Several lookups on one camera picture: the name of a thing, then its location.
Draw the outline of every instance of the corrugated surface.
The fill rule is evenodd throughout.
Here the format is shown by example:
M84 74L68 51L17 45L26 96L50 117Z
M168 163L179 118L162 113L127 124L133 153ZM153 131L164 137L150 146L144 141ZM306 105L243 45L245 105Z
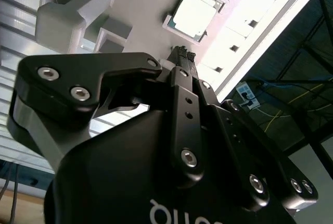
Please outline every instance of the corrugated surface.
M43 157L14 141L6 128L18 62L29 55L57 54L35 41L36 16L30 11L37 10L38 5L39 0L0 0L0 159L53 172ZM93 49L94 43L84 40L78 53L91 53ZM146 106L140 105L134 111L94 119L90 134L95 136L146 110Z

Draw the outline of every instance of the electrical outlet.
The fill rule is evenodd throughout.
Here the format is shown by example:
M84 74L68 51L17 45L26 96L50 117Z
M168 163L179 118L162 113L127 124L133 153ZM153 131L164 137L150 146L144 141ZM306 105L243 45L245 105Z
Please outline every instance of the electrical outlet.
M240 95L240 97L243 99L244 102L252 101L253 103L251 105L248 105L249 109L257 108L260 106L259 101L255 97L254 93L250 89L250 86L248 86L247 82L242 82L236 86L236 91Z

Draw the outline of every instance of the silver screw head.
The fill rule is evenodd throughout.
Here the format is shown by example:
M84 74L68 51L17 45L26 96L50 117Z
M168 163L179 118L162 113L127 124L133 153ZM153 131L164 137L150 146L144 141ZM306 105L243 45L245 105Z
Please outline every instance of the silver screw head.
M181 157L188 167L194 168L197 165L197 158L190 150L182 150Z
M50 68L50 67L42 67L37 70L38 75L47 80L47 81L54 81L59 78L59 73L57 70Z
M147 62L152 65L153 67L157 67L156 62L154 62L152 59L148 59Z
M239 111L239 108L234 103L230 103L231 108L233 108L235 111Z
M301 188L301 186L299 186L299 184L297 183L297 181L295 179L291 179L290 183L291 183L292 187L296 190L296 192L302 193L302 188Z
M250 175L250 183L252 187L260 194L264 192L264 185L255 175Z
M187 77L187 76L188 76L188 74L186 73L186 71L185 71L185 70L182 70L182 69L181 69L179 72L180 72L180 73L181 73L183 76L185 76L185 77Z
M306 188L306 190L310 193L310 194L312 194L313 193L313 190L312 190L312 188L311 188L311 186L309 185L309 183L307 182L307 181L302 181L302 184L303 184L303 186Z
M210 89L210 85L207 82L203 81L202 84L206 89Z
M83 87L74 87L71 89L71 95L79 100L79 101L86 101L90 98L90 93Z

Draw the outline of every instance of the cable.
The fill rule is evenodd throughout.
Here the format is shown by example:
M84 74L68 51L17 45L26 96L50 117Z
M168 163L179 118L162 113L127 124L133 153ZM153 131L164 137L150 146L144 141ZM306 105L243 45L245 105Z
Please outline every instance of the cable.
M12 198L12 206L11 206L9 224L14 224L18 184L19 184L19 165L16 164L14 195Z
M323 106L323 107L320 107L320 108L307 110L307 112L314 112L314 111L322 110L322 109L327 108L327 107L329 107L329 106L331 106L331 105L332 105L332 103L330 103L330 104L328 104L328 105L325 105L325 106ZM255 109L256 109L257 111L263 113L264 115L267 115L267 116L269 116L269 117L273 117L273 118L275 117L275 116L272 116L272 115L266 113L265 111L262 111L261 109L258 109L258 108L255 108ZM281 115L281 116L279 116L279 117L281 117L281 118L284 118L284 117L291 117L291 115L284 115L284 116Z
M0 192L0 201L1 201L1 198L4 195L4 193L5 193L5 191L6 191L7 187L8 187L9 179L10 179L10 174L11 174L11 168L12 168L12 163L9 165L8 172L7 172L8 174L7 174L7 177L6 177L5 185L1 189L1 192Z
M303 94L301 94L301 95L295 97L294 99L292 99L291 101L289 101L288 104L290 104L290 103L296 101L297 99L299 99L299 98L301 98L301 97L303 97L303 96L309 94L310 91L313 91L313 90L319 88L320 86L323 86L323 84L319 84L319 85L313 87L312 89L310 89L309 91L306 91L305 93L303 93ZM267 127L266 127L266 129L265 129L265 133L266 133L266 131L269 129L269 127L270 127L270 125L272 124L272 122L276 119L276 117L277 117L280 113L281 113L281 110L279 110L279 111L276 113L276 115L274 116L274 118L269 122L269 124L267 125Z
M267 83L269 84L270 86L273 86L273 87L277 87L277 88L290 88L292 87L292 85L276 85L276 84L273 84L273 83L270 83L270 82L267 82L265 79L262 79L261 77L257 77L253 74L251 74L250 76L254 77L254 78L257 78L258 80L261 80L263 81L264 83Z
M261 77L257 77L253 74L251 74L250 76L254 77L254 78L257 78L258 80L261 80L263 81L264 83L267 83L269 84L270 86L273 86L273 87L277 87L277 88L283 88L283 89L286 89L286 88L291 88L293 86L299 86L297 85L296 83L284 83L284 85L277 85L275 83L270 83L268 81L266 81L265 79L261 78ZM332 79L333 78L333 75L327 75L327 76L321 76L321 77L315 77L315 78L311 78L309 79L309 81L320 81L320 80L323 80L323 81L326 81L327 79Z
M329 106L331 106L331 105L332 105L332 103L330 103L330 104L327 104L326 106L323 106L323 107L321 107L321 108L316 108L316 109L311 109L311 110L308 110L308 112L313 112L313 111L322 110L322 109L324 109L324 108L327 108L327 107L329 107Z
M317 97L319 97L319 98L321 98L321 99L323 99L323 100L325 100L325 101L327 101L327 102L329 102L329 103L332 103L332 101L330 101L329 99L327 99L327 98L325 98L325 97L319 95L319 94L316 93L316 92L313 92L312 90L310 90L310 89L308 89L308 88L305 88L305 87L300 86L300 85L298 85L298 84L294 84L294 86L296 86L296 87L300 87L300 88L302 88L302 89L308 91L309 93L312 93L312 94L316 95Z
M263 113L264 115L267 115L267 116L269 116L269 117L274 117L274 116L272 116L272 115L270 115L270 114L268 114L268 113L262 111L261 109L258 109L258 108L255 108L255 109L258 110L259 112ZM285 116L280 116L280 117L281 117L281 118L284 118L284 117L291 117L291 115L285 115Z

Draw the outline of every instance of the white printed logo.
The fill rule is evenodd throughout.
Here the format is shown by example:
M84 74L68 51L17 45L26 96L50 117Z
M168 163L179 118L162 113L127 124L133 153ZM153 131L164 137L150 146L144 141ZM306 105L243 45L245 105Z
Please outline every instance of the white printed logo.
M171 214L170 214L169 210L166 207L164 207L161 204L158 204L155 200L150 200L150 203L153 204L153 207L151 208L150 214L149 214L151 224L171 224L172 223ZM157 223L157 221L155 220L155 213L158 210L163 211L165 213L166 223ZM184 215L185 215L185 224L189 224L188 213L185 212ZM210 222L206 218L198 217L195 221L195 224L201 224L201 223L210 224ZM173 210L173 224L178 224L178 211L177 211L177 209Z

